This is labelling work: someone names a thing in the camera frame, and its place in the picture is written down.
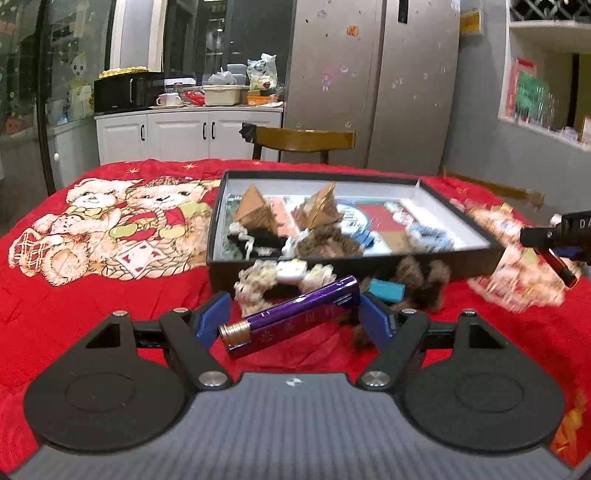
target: brown pyramid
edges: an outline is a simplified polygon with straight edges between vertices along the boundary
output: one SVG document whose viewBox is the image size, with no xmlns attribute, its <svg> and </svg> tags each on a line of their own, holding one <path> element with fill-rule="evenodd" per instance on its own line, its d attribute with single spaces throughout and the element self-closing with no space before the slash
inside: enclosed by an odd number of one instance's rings
<svg viewBox="0 0 591 480">
<path fill-rule="evenodd" d="M 300 229 L 331 225 L 343 219 L 343 214 L 336 208 L 336 199 L 333 194 L 335 187 L 334 183 L 329 183 L 292 212 Z"/>
<path fill-rule="evenodd" d="M 238 210 L 234 213 L 234 221 L 240 222 L 247 230 L 264 228 L 274 235 L 279 229 L 273 209 L 252 183 L 242 195 Z"/>
</svg>

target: gold lighter cap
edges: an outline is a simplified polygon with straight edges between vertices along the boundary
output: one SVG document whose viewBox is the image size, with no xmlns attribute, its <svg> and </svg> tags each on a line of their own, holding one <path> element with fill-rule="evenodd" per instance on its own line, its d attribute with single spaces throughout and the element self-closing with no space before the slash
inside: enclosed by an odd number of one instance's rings
<svg viewBox="0 0 591 480">
<path fill-rule="evenodd" d="M 247 343 L 251 340 L 251 324 L 247 320 L 231 325 L 220 325 L 219 332 L 226 348 Z"/>
</svg>

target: wooden chair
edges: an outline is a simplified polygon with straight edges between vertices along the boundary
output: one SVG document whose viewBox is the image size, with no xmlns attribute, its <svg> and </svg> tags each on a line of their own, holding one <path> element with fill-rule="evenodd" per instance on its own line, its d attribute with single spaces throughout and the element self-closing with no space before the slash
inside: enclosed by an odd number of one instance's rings
<svg viewBox="0 0 591 480">
<path fill-rule="evenodd" d="M 545 194 L 542 192 L 536 192 L 531 189 L 517 189 L 515 187 L 509 187 L 507 185 L 501 185 L 499 183 L 492 183 L 491 181 L 480 180 L 468 175 L 461 175 L 452 171 L 448 171 L 446 167 L 441 167 L 442 177 L 452 177 L 454 179 L 468 181 L 475 183 L 486 189 L 489 189 L 495 195 L 500 197 L 508 197 L 516 200 L 524 200 L 531 203 L 538 210 L 544 206 Z"/>
<path fill-rule="evenodd" d="M 242 138 L 255 144 L 253 160 L 261 159 L 263 147 L 288 152 L 320 152 L 320 163 L 328 164 L 330 150 L 348 150 L 355 146 L 355 132 L 324 132 L 321 130 L 290 130 L 242 124 Z"/>
</svg>

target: black microwave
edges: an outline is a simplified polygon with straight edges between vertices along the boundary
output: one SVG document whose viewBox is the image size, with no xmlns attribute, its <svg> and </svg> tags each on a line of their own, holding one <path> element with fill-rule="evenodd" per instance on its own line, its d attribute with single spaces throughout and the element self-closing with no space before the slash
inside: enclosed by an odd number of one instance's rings
<svg viewBox="0 0 591 480">
<path fill-rule="evenodd" d="M 122 73 L 95 80 L 95 113 L 146 110 L 164 93 L 164 73 Z"/>
</svg>

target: purple lighter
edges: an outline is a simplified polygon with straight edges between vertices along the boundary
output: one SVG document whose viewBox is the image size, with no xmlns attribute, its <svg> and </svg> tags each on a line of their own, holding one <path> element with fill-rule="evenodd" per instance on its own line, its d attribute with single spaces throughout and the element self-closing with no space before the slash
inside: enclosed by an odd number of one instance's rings
<svg viewBox="0 0 591 480">
<path fill-rule="evenodd" d="M 230 358 L 275 345 L 346 313 L 359 304 L 359 283 L 352 275 L 219 328 Z"/>
</svg>

